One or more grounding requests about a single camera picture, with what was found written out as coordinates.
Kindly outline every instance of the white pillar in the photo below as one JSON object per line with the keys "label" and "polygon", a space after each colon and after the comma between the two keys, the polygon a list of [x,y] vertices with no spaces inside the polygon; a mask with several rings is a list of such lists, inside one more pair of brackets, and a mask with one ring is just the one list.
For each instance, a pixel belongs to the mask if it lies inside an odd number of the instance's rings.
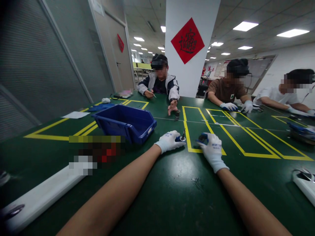
{"label": "white pillar", "polygon": [[[207,56],[214,23],[217,18],[221,0],[166,0],[165,56],[168,59],[169,74],[175,75],[179,84],[179,94],[196,97],[200,76]],[[201,36],[204,47],[186,64],[182,61],[171,40],[193,19]],[[180,50],[181,54],[192,54],[194,50]]]}

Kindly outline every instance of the white t-shirt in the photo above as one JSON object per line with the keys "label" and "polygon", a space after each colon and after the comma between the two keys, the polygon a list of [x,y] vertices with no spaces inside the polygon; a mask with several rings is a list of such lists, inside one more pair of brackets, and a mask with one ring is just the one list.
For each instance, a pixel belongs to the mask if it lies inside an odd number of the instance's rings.
{"label": "white t-shirt", "polygon": [[294,104],[299,103],[298,96],[296,93],[285,93],[282,94],[279,91],[279,86],[264,88],[259,92],[259,94],[254,99],[254,104],[262,105],[260,98],[269,97],[271,100],[274,100],[283,105],[285,104]]}

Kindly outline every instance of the ceiling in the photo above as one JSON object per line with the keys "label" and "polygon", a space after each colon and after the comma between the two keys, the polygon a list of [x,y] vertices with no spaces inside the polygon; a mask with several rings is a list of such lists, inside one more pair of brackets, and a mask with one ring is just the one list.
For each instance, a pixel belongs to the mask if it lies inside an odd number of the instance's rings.
{"label": "ceiling", "polygon": [[[166,0],[125,0],[125,10],[129,29],[131,49],[149,55],[139,43],[153,53],[161,53],[158,47],[165,44],[165,33],[160,26],[165,25]],[[146,23],[150,21],[154,33]],[[259,23],[247,32],[233,30],[242,21]],[[277,37],[277,34],[291,29],[309,30],[309,33],[292,38]],[[139,42],[135,37],[142,37]],[[241,57],[294,45],[315,42],[315,1],[314,0],[221,0],[211,43],[222,42],[220,47],[212,47],[207,59],[213,61]],[[253,47],[249,50],[241,46]]]}

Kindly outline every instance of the worker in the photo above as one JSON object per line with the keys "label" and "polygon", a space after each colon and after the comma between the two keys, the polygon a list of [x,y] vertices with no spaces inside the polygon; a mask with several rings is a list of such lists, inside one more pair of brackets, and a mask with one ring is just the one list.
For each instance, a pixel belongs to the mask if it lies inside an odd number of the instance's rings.
{"label": "worker", "polygon": [[[221,179],[232,198],[250,235],[291,235],[277,218],[243,185],[222,160],[221,140],[205,133],[208,145],[199,143],[213,171]],[[170,150],[183,147],[176,142],[180,134],[167,132],[140,157],[112,177],[65,224],[58,236],[109,235],[137,197],[146,177],[158,157]]]}
{"label": "worker", "polygon": [[139,82],[138,91],[147,98],[153,98],[154,93],[167,94],[170,102],[167,110],[168,115],[171,115],[171,111],[178,110],[179,86],[176,77],[168,73],[167,57],[163,54],[153,56],[151,68],[154,71]]}
{"label": "worker", "polygon": [[243,113],[251,113],[253,102],[240,82],[240,77],[249,74],[248,60],[235,59],[227,64],[224,78],[212,81],[206,91],[206,98],[223,110],[236,111],[235,98],[240,99]]}
{"label": "worker", "polygon": [[267,87],[259,92],[254,99],[255,105],[266,105],[302,116],[315,116],[315,110],[300,103],[295,91],[304,84],[311,84],[314,80],[312,69],[295,69],[284,75],[281,84]]}

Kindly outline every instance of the white power strip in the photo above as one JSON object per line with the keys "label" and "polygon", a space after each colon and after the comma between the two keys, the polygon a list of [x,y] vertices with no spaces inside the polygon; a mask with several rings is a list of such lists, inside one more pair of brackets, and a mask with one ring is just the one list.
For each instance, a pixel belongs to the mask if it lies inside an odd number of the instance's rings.
{"label": "white power strip", "polygon": [[293,181],[300,188],[300,190],[305,194],[305,196],[310,200],[310,202],[315,207],[315,183],[309,180],[301,179],[297,176],[297,172],[293,172]]}

